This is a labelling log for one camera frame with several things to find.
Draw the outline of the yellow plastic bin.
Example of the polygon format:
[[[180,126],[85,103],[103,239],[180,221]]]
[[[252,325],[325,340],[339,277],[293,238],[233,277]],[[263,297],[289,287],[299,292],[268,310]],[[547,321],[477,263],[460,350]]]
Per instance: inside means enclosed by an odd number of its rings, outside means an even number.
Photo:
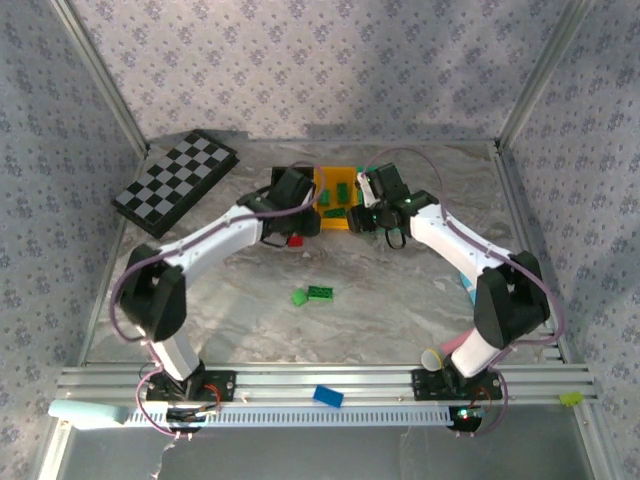
[[[324,190],[331,192],[331,204],[328,207],[322,207],[318,201],[314,205],[315,210],[321,217],[322,230],[348,230],[349,225],[347,218],[328,219],[323,217],[323,212],[328,209],[344,208],[346,212],[354,206],[358,205],[357,190],[355,187],[357,168],[353,166],[324,166],[322,171],[325,177]],[[336,199],[336,185],[338,183],[347,183],[350,187],[350,202],[348,205],[339,205]]]

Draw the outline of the black and white chessboard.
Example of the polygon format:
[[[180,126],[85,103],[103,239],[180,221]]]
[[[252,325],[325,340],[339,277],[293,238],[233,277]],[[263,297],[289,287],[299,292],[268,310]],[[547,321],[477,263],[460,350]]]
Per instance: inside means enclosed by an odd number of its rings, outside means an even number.
[[[238,163],[235,149],[194,130],[116,196],[112,205],[159,239]]]

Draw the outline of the blue lego brick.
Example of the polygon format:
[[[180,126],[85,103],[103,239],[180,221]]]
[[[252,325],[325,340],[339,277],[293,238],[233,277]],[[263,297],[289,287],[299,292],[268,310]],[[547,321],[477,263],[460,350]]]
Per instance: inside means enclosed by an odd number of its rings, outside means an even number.
[[[317,385],[312,399],[333,408],[340,408],[344,401],[344,394],[326,386]]]

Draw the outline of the light blue foam block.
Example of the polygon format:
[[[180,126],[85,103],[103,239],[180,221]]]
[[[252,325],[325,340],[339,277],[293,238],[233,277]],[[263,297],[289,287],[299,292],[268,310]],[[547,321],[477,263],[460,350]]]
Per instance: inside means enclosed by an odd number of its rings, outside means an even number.
[[[80,430],[120,427],[125,424],[128,412],[128,408],[123,406],[68,399],[56,399],[48,408],[51,417],[66,421]]]

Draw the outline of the aluminium side rail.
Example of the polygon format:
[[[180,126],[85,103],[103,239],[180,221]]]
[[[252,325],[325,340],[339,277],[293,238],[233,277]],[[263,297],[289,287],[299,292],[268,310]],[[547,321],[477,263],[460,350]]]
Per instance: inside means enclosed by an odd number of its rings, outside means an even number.
[[[97,290],[96,301],[91,310],[86,332],[83,337],[83,343],[79,351],[78,360],[76,362],[76,365],[78,367],[84,367],[87,363],[87,358],[95,335],[96,325],[99,323],[103,305],[105,304],[105,301],[108,297],[111,279],[118,259],[118,251],[127,229],[128,220],[125,217],[118,214],[117,220],[118,224],[114,243],[107,257],[105,271]]]
[[[564,335],[566,330],[566,314],[561,294],[557,288],[557,278],[549,265],[547,245],[542,237],[538,216],[530,206],[526,190],[517,169],[515,157],[508,147],[503,147],[498,140],[491,146],[500,184],[504,190],[504,198],[515,231],[518,244],[538,259],[542,273],[542,281],[549,290],[548,302],[551,310],[544,327],[550,334],[540,334],[542,349],[554,350],[556,354],[544,354],[546,360],[571,363],[572,354]]]

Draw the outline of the aluminium front rail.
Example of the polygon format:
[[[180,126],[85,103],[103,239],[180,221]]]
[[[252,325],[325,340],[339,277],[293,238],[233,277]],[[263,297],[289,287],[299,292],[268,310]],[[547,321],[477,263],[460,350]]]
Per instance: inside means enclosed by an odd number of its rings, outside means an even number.
[[[318,385],[344,394],[346,406],[405,405],[414,401],[411,371],[414,365],[338,365],[248,363],[213,365],[231,370],[234,407],[309,406]],[[142,368],[137,364],[93,363],[65,369],[55,397],[77,401],[131,405]],[[593,403],[601,388],[581,364],[503,365],[509,400],[517,405],[558,404],[562,394],[579,392]]]

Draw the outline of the aluminium frame post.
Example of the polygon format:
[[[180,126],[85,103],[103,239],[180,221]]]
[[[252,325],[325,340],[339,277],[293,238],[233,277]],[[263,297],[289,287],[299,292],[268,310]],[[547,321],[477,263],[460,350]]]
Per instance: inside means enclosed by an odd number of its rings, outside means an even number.
[[[97,89],[115,116],[125,137],[141,159],[148,153],[148,142],[120,94],[115,79],[71,0],[47,0],[66,30],[72,44],[91,75]]]
[[[558,21],[528,75],[500,134],[496,148],[502,153],[511,147],[532,114],[554,71],[571,45],[582,22],[596,0],[567,0]]]

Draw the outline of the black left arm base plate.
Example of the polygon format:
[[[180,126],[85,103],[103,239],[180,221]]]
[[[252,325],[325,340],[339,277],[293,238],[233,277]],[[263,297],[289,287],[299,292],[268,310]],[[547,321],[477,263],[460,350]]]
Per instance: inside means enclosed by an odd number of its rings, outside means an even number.
[[[186,380],[176,380],[167,373],[154,374],[146,388],[146,399],[164,402],[217,403],[234,399],[236,372],[203,370]]]

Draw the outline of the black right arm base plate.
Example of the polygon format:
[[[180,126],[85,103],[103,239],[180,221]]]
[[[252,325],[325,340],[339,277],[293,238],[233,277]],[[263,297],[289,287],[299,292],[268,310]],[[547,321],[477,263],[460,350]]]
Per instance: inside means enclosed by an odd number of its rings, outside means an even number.
[[[501,400],[503,391],[496,373],[484,371],[464,378],[452,369],[438,371],[414,369],[411,387],[416,401]]]

